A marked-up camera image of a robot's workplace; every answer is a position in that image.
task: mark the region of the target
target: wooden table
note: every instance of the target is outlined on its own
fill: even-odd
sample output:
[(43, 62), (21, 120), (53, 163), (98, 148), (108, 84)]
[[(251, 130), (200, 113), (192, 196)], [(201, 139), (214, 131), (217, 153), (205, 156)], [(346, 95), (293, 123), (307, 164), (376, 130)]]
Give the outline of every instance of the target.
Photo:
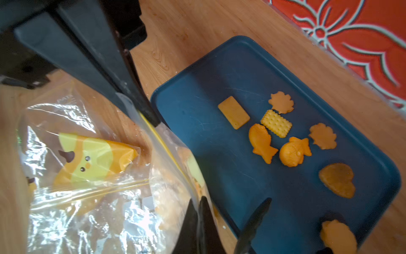
[[(261, 0), (140, 0), (148, 38), (132, 50), (148, 96), (209, 51), (235, 35), (246, 35), (286, 66), (320, 97), (374, 142), (406, 177), (406, 122), (370, 87), (362, 84), (302, 32)], [(55, 73), (44, 88), (29, 91), (0, 86), (0, 246), (2, 253), (24, 253), (28, 198), (19, 169), (15, 128), (27, 102), (54, 86)], [(126, 116), (88, 87), (86, 99), (126, 143), (135, 143)], [(235, 239), (220, 216), (219, 231), (228, 253)], [(360, 253), (406, 253), (406, 191), (401, 189)]]

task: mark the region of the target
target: rectangular cracker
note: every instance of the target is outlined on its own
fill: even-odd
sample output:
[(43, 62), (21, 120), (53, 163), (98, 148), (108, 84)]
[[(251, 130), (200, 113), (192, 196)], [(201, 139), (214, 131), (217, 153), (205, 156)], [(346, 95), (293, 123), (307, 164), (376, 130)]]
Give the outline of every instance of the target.
[(283, 118), (272, 109), (265, 113), (261, 120), (261, 124), (281, 138), (286, 137), (287, 133), (290, 131), (290, 128), (292, 128), (291, 122)]
[(250, 120), (250, 116), (233, 96), (228, 97), (218, 105), (218, 109), (224, 114), (234, 129), (238, 130)]

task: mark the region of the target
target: blue tray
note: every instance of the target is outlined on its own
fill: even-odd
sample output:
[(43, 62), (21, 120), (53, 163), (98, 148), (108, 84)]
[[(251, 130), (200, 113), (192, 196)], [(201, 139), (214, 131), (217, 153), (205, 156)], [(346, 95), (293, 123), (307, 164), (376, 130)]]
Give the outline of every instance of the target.
[[(284, 166), (279, 153), (270, 165), (253, 154), (248, 130), (271, 109), (268, 99), (278, 91), (292, 97), (295, 109), (283, 115), (293, 124), (286, 138), (270, 132), (273, 147), (280, 149), (292, 136), (308, 137), (319, 122), (333, 128), (337, 147), (311, 144), (313, 156), (294, 168)], [(217, 108), (229, 96), (251, 116), (238, 130)], [(258, 254), (322, 249), (319, 218), (328, 211), (344, 216), (361, 245), (400, 189), (394, 163), (250, 38), (231, 38), (159, 87), (151, 101), (195, 155), (212, 200), (236, 235), (266, 197), (273, 199), (252, 242)], [(352, 199), (333, 194), (318, 177), (337, 162), (354, 171)]]

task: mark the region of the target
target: orange cheese cracker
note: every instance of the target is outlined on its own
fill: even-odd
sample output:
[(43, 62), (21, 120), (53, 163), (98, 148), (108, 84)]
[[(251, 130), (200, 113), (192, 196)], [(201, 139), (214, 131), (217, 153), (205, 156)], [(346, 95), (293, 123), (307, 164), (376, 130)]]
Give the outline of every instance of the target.
[(272, 157), (278, 152), (278, 149), (271, 146), (271, 135), (265, 126), (261, 124), (252, 125), (248, 137), (254, 147), (253, 153), (261, 155), (266, 164), (271, 164)]
[(268, 110), (262, 117), (261, 124), (281, 138), (286, 137), (290, 128), (292, 128), (291, 122), (278, 115), (272, 109)]
[(233, 96), (228, 97), (218, 105), (218, 109), (224, 114), (234, 129), (238, 130), (250, 120), (250, 116), (245, 112)]
[(279, 114), (286, 114), (293, 111), (293, 100), (290, 95), (284, 92), (277, 92), (271, 94), (271, 99), (268, 101), (272, 105), (272, 109), (279, 112)]
[(334, 254), (356, 254), (357, 242), (350, 228), (338, 220), (322, 223), (320, 232), (324, 246), (329, 247)]
[(297, 137), (291, 137), (289, 142), (283, 145), (279, 151), (281, 162), (288, 167), (296, 167), (302, 164), (305, 155), (312, 155), (308, 138), (298, 139)]
[(354, 173), (344, 163), (334, 163), (326, 166), (319, 172), (319, 178), (334, 194), (343, 198), (352, 198), (355, 186), (352, 183)]
[(318, 145), (322, 150), (333, 149), (337, 146), (335, 142), (337, 135), (333, 133), (331, 127), (323, 123), (318, 123), (310, 127), (309, 137), (313, 138), (313, 144)]

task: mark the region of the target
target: red patterned rug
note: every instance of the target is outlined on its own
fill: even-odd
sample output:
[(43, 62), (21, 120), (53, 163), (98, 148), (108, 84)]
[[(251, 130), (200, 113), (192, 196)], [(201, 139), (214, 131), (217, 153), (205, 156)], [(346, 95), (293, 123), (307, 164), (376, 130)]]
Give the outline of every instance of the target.
[(265, 1), (406, 114), (406, 1)]

